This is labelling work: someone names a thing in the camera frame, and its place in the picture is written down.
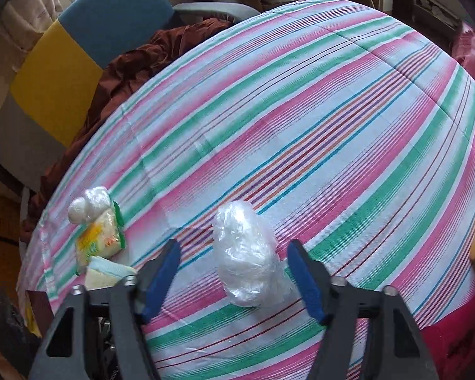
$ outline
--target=striped bedsheet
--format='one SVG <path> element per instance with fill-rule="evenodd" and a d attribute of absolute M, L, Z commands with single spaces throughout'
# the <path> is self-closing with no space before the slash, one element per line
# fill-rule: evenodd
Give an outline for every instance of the striped bedsheet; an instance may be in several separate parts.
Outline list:
<path fill-rule="evenodd" d="M 182 264 L 144 333 L 163 379 L 305 378 L 321 327 L 296 294 L 276 307 L 225 297 L 211 218 L 245 199 L 352 284 L 396 286 L 422 328 L 475 294 L 475 82 L 408 26 L 343 0 L 250 18 L 145 84 L 77 158 L 42 215 L 18 281 L 53 309 L 75 275 L 71 200 L 104 185 L 140 268 L 169 238 Z M 348 378 L 356 378 L 358 324 Z"/>

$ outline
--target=metal screw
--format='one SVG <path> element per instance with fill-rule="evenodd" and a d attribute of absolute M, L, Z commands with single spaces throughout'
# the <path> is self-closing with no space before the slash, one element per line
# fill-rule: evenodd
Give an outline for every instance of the metal screw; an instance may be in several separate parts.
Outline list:
<path fill-rule="evenodd" d="M 125 277 L 125 283 L 126 286 L 135 286 L 137 284 L 137 277 L 135 275 L 127 275 Z"/>
<path fill-rule="evenodd" d="M 72 287 L 71 293 L 74 295 L 78 295 L 78 294 L 84 293 L 84 291 L 85 291 L 85 287 L 82 286 L 81 284 L 78 284 L 77 286 Z"/>
<path fill-rule="evenodd" d="M 385 293 L 387 296 L 397 296 L 398 295 L 398 289 L 393 287 L 393 286 L 385 286 L 382 291 Z"/>
<path fill-rule="evenodd" d="M 336 275 L 334 277 L 331 277 L 331 284 L 333 286 L 343 287 L 343 286 L 346 286 L 346 279 L 345 277 Z"/>

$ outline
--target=clear plastic bag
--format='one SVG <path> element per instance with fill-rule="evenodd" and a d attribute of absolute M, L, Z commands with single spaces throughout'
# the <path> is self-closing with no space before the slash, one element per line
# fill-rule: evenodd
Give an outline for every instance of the clear plastic bag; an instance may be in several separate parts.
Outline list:
<path fill-rule="evenodd" d="M 293 284 L 285 275 L 269 224 L 247 201 L 220 206 L 213 219 L 218 276 L 231 303 L 268 307 L 282 302 Z"/>
<path fill-rule="evenodd" d="M 69 205 L 68 217 L 72 224 L 88 224 L 95 221 L 112 206 L 109 191 L 105 187 L 85 190 L 83 196 Z"/>

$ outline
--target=blue gripper pad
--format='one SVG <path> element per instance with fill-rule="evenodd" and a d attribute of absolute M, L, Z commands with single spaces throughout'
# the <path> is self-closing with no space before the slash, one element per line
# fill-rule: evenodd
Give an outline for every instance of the blue gripper pad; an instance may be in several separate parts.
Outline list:
<path fill-rule="evenodd" d="M 287 259 L 308 314 L 320 323 L 326 315 L 322 309 L 322 291 L 293 242 L 287 248 Z"/>
<path fill-rule="evenodd" d="M 149 322 L 153 317 L 160 313 L 162 303 L 166 298 L 167 291 L 171 286 L 172 280 L 181 261 L 181 246 L 178 242 L 174 242 L 168 253 L 163 258 L 159 270 L 155 274 L 155 278 L 146 289 L 145 307 L 141 314 L 143 322 Z"/>

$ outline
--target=cotton ball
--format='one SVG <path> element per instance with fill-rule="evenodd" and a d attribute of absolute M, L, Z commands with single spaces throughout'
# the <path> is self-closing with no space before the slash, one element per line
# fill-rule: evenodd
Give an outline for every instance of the cotton ball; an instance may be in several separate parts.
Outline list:
<path fill-rule="evenodd" d="M 78 197 L 70 203 L 68 217 L 72 224 L 86 222 L 86 200 L 83 197 Z"/>
<path fill-rule="evenodd" d="M 109 191 L 105 187 L 90 188 L 85 191 L 86 215 L 95 221 L 104 211 L 111 208 Z"/>

